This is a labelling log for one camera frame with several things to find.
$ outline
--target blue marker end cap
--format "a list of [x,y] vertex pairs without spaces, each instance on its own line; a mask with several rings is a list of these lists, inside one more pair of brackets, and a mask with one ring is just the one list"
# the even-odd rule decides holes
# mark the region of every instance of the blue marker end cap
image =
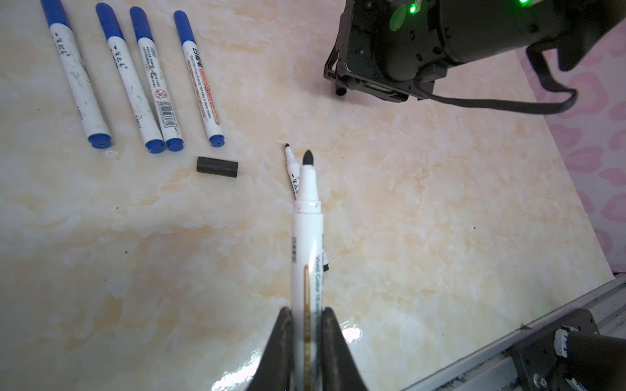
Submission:
[[111,136],[104,133],[91,135],[87,140],[89,140],[92,147],[99,150],[105,150],[111,146]]
[[152,38],[152,31],[150,30],[150,24],[148,23],[148,17],[146,13],[139,7],[132,7],[130,9],[130,19],[133,21],[133,28],[135,29],[135,36],[137,41],[140,38]]
[[183,140],[180,138],[170,138],[167,140],[167,149],[177,152],[183,149]]
[[61,23],[71,28],[61,0],[41,0],[41,7],[43,8],[43,13],[46,15],[48,26],[54,23]]
[[109,4],[98,3],[96,5],[96,14],[98,14],[102,31],[105,32],[107,39],[111,37],[120,37],[121,39],[124,39],[124,34],[121,33],[120,24],[115,16],[115,11]]
[[224,136],[222,135],[215,135],[208,140],[211,142],[211,146],[213,146],[214,148],[219,148],[224,145]]
[[150,153],[161,153],[165,151],[165,143],[163,140],[152,140],[146,143],[146,148]]
[[195,43],[193,37],[193,31],[191,24],[189,24],[189,18],[183,11],[176,11],[174,13],[174,23],[176,24],[176,30],[178,30],[178,36],[180,37],[180,44],[184,44],[187,41]]

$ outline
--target barcode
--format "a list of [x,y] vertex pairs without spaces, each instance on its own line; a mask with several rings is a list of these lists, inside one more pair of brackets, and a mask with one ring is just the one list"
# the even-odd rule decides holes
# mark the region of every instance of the barcode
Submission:
[[161,101],[158,102],[158,110],[161,112],[161,120],[163,121],[163,127],[176,128],[176,117],[174,117],[174,110],[170,102]]

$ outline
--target pink patterned wall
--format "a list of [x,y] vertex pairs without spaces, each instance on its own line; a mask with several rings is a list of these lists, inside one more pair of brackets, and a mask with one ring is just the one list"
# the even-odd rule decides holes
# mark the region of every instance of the pink patterned wall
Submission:
[[[563,100],[541,88],[524,49],[517,55],[538,102]],[[558,70],[555,51],[545,56],[556,79],[579,91],[572,109],[546,122],[608,263],[626,272],[626,21],[570,72]]]

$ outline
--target marker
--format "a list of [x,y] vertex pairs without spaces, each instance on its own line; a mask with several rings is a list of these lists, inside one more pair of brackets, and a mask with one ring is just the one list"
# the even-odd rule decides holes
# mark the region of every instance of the marker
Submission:
[[[295,158],[294,152],[291,150],[289,144],[285,144],[285,155],[287,157],[287,173],[289,174],[289,180],[291,181],[291,187],[294,189],[294,195],[298,195],[298,181],[300,180],[300,163]],[[328,256],[326,255],[326,249],[322,248],[322,263],[324,264],[324,271],[330,269],[328,265]]]
[[300,175],[291,238],[292,384],[293,391],[321,391],[324,215],[311,151],[304,154]]
[[157,47],[152,38],[148,17],[141,8],[132,7],[130,18],[135,28],[137,45],[141,50],[141,61],[150,85],[150,93],[157,111],[156,116],[161,126],[161,134],[170,151],[180,151],[183,149],[183,139],[180,136],[178,121],[170,100],[170,92],[165,84],[165,76],[158,60]]
[[214,147],[222,146],[225,142],[222,125],[220,125],[220,118],[217,115],[215,103],[211,96],[211,89],[208,87],[207,74],[204,71],[202,60],[200,59],[200,52],[195,43],[187,14],[183,11],[176,11],[174,13],[174,22],[176,22],[180,43],[183,45],[183,53],[187,61],[187,67],[189,68],[189,75],[192,77],[192,82],[195,87],[196,97],[200,105],[202,121],[204,121],[204,129],[207,132],[208,140]]
[[102,30],[105,32],[106,43],[109,45],[109,49],[111,49],[115,66],[120,73],[130,106],[133,108],[143,144],[148,148],[148,152],[161,153],[165,149],[163,136],[152,115],[148,98],[146,98],[146,94],[143,92],[139,75],[130,57],[128,45],[126,45],[124,35],[121,33],[115,12],[108,4],[98,3],[96,5],[96,13],[98,14],[98,19],[100,19]]
[[300,164],[298,159],[295,158],[294,152],[291,150],[289,144],[285,144],[285,155],[287,157],[287,173],[289,174],[289,180],[291,186],[294,188],[294,195],[298,195],[298,180],[300,180]]
[[99,150],[111,146],[111,133],[102,117],[83,59],[76,47],[74,32],[69,26],[61,0],[41,0],[50,33],[72,90],[83,130],[92,147]]

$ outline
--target marble surface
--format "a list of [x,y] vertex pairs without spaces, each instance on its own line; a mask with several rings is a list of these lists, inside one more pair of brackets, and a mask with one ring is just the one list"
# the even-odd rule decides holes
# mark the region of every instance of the marble surface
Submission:
[[[130,6],[153,28],[185,138],[160,155],[141,144],[96,2],[63,3],[115,144],[85,140],[39,2],[3,1],[3,390],[243,389],[289,302],[285,142],[315,154],[324,304],[372,391],[612,279],[541,116],[333,95],[322,70],[342,1],[111,1],[135,64]],[[177,9],[208,64],[219,150]],[[533,99],[514,53],[453,69],[436,92]],[[239,177],[196,173],[198,155],[238,161]]]

